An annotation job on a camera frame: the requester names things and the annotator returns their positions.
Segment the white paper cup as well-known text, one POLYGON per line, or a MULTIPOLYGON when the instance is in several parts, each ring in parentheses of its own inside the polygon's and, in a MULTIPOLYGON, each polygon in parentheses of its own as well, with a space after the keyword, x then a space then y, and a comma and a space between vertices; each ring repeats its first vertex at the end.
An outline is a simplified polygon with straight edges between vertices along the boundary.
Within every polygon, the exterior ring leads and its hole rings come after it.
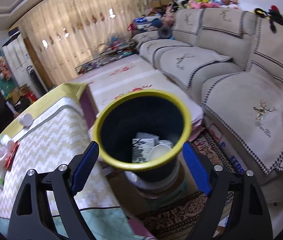
POLYGON ((171 148, 167 145, 164 144, 158 144, 156 146, 154 146, 154 148, 152 150, 150 150, 149 153, 149 157, 148 157, 148 161, 153 161, 156 160, 164 155, 166 155, 169 151, 171 150, 171 148))

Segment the white bamboo print box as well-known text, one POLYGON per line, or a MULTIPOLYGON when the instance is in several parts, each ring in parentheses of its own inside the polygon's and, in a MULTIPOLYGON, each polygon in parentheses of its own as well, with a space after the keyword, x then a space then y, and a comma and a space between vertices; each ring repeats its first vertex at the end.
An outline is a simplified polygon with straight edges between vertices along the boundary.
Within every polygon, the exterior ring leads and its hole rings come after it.
POLYGON ((150 152, 155 146, 153 138, 132 139, 132 163, 146 163, 150 158, 150 152))

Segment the pile of plush toys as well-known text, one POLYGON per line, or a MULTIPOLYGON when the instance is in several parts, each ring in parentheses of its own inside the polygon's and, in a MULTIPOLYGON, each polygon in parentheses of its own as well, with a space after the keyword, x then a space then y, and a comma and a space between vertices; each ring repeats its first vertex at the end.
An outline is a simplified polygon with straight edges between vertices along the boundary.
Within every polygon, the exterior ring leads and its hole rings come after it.
POLYGON ((162 26, 172 27, 179 11, 193 11, 205 8, 240 9, 238 0, 153 0, 154 7, 145 15, 135 18, 128 31, 134 37, 147 31, 157 31, 162 26))

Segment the beige sectional sofa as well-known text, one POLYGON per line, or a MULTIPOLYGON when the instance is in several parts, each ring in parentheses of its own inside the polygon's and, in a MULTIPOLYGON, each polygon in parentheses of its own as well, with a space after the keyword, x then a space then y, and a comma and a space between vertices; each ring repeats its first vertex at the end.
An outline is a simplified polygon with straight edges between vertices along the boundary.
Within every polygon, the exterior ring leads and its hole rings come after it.
POLYGON ((172 38, 134 36, 139 55, 202 107, 204 124, 269 203, 283 201, 283 24, 244 10, 179 11, 172 38))

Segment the yellow rimmed dark trash bin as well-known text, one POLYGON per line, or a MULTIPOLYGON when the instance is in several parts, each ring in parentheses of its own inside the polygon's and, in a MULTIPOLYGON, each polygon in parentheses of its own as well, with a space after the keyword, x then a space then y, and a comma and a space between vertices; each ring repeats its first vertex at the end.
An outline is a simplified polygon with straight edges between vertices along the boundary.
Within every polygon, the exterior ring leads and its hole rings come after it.
POLYGON ((93 140, 105 163, 154 183, 172 173, 191 130, 191 114, 182 100, 148 89, 126 94, 100 112, 93 126, 93 140), (139 132, 169 140, 173 148, 158 159, 133 163, 133 139, 139 132))

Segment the red foil packet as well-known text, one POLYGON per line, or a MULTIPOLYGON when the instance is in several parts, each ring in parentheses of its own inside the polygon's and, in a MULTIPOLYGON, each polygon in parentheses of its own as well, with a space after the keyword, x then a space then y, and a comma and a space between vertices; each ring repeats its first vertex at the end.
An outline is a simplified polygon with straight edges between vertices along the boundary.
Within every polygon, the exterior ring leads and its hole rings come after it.
POLYGON ((17 152, 18 148, 19 148, 19 143, 16 142, 16 143, 15 143, 15 147, 14 147, 14 149, 13 149, 11 155, 10 155, 10 157, 8 158, 8 160, 7 160, 7 162, 6 162, 5 166, 4 166, 5 169, 11 170, 11 166, 12 166, 12 163, 13 163, 13 161, 14 161, 14 158, 15 158, 15 155, 16 155, 16 152, 17 152))

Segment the patterned red carpet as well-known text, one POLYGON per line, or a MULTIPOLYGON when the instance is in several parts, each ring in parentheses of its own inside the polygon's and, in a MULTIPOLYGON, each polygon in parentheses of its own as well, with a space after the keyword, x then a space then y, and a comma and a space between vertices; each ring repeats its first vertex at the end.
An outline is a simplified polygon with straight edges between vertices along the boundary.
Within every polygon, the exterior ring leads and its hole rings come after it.
MULTIPOLYGON (((233 165, 208 131, 202 131, 192 144, 213 164, 220 164, 234 172, 233 165)), ((141 213, 137 218, 156 239, 185 239, 199 219, 205 202, 204 193, 195 190, 167 206, 141 213)))

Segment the white tissue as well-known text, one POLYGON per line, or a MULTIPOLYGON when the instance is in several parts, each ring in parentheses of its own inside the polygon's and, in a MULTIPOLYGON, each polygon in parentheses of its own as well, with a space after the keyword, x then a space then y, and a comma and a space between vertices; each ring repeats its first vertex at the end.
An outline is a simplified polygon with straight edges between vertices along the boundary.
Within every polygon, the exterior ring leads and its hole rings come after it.
POLYGON ((4 134, 0 137, 0 167, 4 168, 15 148, 15 142, 4 134))

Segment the white pill bottle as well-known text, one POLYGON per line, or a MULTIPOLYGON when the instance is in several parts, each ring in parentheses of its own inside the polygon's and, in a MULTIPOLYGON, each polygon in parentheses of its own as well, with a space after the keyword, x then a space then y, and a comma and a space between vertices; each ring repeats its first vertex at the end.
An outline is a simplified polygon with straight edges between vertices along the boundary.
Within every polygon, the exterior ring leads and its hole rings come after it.
POLYGON ((24 113, 18 116, 18 122, 23 127, 30 127, 33 124, 34 120, 30 113, 24 113))

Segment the black tower fan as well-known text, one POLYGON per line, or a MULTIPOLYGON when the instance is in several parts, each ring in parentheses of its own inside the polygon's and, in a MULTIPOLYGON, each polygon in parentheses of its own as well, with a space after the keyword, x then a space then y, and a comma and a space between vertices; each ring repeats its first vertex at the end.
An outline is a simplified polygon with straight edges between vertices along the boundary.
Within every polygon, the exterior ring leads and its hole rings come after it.
POLYGON ((48 89, 46 88, 46 85, 43 83, 39 74, 37 73, 37 70, 35 69, 35 67, 28 66, 27 72, 30 76, 31 82, 35 85, 40 96, 45 95, 48 92, 48 89))

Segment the floral floor mat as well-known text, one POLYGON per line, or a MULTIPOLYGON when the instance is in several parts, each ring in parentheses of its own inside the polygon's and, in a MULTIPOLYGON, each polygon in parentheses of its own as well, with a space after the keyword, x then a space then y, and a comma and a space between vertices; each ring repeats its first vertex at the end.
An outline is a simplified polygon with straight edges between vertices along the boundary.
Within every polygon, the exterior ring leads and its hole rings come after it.
POLYGON ((162 90, 177 96, 188 107, 192 118, 190 140, 203 131, 203 111, 178 85, 139 55, 132 55, 99 69, 82 74, 73 83, 88 84, 98 110, 101 112, 125 94, 146 89, 162 90))

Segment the beige curtains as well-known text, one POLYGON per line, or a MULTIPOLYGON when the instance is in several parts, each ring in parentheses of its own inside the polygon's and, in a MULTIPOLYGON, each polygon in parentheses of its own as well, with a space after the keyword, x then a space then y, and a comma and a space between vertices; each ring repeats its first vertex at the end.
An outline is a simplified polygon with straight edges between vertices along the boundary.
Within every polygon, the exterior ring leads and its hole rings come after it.
POLYGON ((116 36, 128 41, 129 25, 147 0, 43 0, 17 21, 54 85, 77 77, 75 68, 97 57, 116 36))

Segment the low glass shelf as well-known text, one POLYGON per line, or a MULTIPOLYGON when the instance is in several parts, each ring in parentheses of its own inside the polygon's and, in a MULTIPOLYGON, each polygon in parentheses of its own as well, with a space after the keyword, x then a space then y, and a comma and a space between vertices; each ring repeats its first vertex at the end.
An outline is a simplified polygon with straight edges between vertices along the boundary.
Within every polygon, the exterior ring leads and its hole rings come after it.
POLYGON ((109 63, 131 56, 136 52, 135 47, 136 44, 134 42, 130 42, 123 43, 113 49, 106 49, 105 52, 101 53, 100 56, 95 59, 90 61, 85 60, 83 63, 80 63, 77 67, 75 67, 75 71, 78 75, 86 74, 91 70, 101 68, 109 63))

